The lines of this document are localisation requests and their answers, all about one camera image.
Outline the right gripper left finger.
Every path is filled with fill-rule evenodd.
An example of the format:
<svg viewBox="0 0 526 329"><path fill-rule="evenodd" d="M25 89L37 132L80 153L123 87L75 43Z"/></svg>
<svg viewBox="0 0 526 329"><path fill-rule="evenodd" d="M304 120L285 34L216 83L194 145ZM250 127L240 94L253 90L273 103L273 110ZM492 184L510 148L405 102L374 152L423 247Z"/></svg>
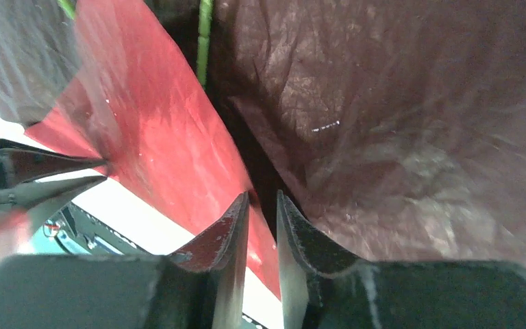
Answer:
<svg viewBox="0 0 526 329"><path fill-rule="evenodd" d="M249 196L168 255L18 254L0 263L0 328L239 328Z"/></svg>

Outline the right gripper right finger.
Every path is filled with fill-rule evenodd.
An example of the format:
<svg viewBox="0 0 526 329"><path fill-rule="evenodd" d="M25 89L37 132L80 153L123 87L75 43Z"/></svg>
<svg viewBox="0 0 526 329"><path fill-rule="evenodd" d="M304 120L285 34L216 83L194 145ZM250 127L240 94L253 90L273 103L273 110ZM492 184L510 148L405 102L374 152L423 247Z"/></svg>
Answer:
<svg viewBox="0 0 526 329"><path fill-rule="evenodd" d="M364 260L277 194L286 328L526 328L526 269L503 261Z"/></svg>

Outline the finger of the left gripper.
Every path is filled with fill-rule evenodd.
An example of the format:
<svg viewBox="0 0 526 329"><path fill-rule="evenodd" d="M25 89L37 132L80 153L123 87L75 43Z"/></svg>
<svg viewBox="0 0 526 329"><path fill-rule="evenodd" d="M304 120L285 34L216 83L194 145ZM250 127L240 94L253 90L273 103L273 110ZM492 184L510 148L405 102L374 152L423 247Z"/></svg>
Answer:
<svg viewBox="0 0 526 329"><path fill-rule="evenodd" d="M0 233L31 236L72 199L106 180L94 175L0 189Z"/></svg>
<svg viewBox="0 0 526 329"><path fill-rule="evenodd" d="M107 163L102 158L67 156L0 138L0 179L4 182L30 182Z"/></svg>

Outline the red wrapping paper sheet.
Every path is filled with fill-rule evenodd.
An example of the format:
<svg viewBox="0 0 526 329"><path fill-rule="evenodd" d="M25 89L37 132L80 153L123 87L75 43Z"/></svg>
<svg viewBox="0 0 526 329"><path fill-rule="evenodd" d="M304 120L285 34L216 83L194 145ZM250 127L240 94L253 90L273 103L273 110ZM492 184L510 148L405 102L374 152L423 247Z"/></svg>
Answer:
<svg viewBox="0 0 526 329"><path fill-rule="evenodd" d="M275 194L369 260L526 267L526 1L0 1L0 119L191 232Z"/></svg>

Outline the pink fake flower stem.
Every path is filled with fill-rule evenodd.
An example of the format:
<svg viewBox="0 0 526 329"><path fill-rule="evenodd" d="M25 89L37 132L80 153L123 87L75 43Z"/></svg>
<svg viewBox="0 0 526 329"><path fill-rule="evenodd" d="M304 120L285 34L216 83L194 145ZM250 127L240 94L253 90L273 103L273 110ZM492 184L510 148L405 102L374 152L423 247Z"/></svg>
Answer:
<svg viewBox="0 0 526 329"><path fill-rule="evenodd" d="M213 7L213 0L200 0L196 76L203 88L205 88L207 84L208 56Z"/></svg>

